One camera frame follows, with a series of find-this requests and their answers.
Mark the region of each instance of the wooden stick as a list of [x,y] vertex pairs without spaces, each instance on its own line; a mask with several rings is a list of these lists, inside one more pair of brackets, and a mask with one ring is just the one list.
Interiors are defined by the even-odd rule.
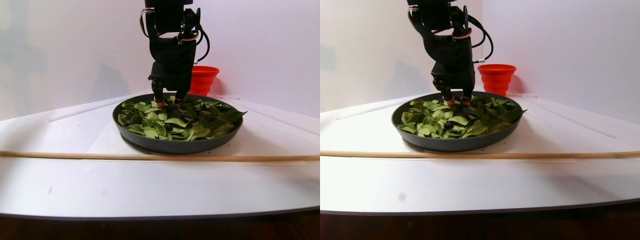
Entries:
[[320,156],[333,157],[375,157],[375,158],[440,158],[440,159],[595,159],[640,157],[635,152],[593,152],[593,153],[558,153],[558,154],[475,154],[475,153],[438,153],[438,152],[345,152],[321,150]]
[[155,155],[155,154],[70,154],[57,152],[0,151],[0,157],[34,157],[54,159],[105,159],[144,161],[215,161],[215,162],[287,162],[319,161],[320,156],[205,156],[205,155]]

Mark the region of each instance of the red collapsible cup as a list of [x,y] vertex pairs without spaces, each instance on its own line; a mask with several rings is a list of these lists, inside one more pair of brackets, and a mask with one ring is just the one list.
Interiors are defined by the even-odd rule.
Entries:
[[191,73],[191,89],[189,93],[206,96],[211,89],[213,79],[220,69],[210,66],[193,66]]
[[478,71],[486,92],[505,96],[516,67],[508,64],[484,64],[478,66]]

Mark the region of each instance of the white tabletop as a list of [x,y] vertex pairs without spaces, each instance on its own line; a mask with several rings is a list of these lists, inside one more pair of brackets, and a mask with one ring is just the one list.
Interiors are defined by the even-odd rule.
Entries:
[[[120,137],[116,104],[49,119],[110,100],[0,122],[0,150],[143,154]],[[203,154],[317,155],[318,119],[240,100],[249,111],[236,137]],[[319,162],[178,163],[0,157],[0,214],[30,218],[195,218],[319,207]]]
[[[409,146],[391,124],[400,102],[321,114],[321,149],[424,151]],[[542,99],[510,96],[528,109],[504,141],[471,152],[618,152],[640,150],[640,126]],[[377,106],[393,106],[336,120]],[[612,138],[545,108],[614,135]],[[321,158],[321,211],[412,215],[557,209],[640,198],[640,159],[364,159]]]

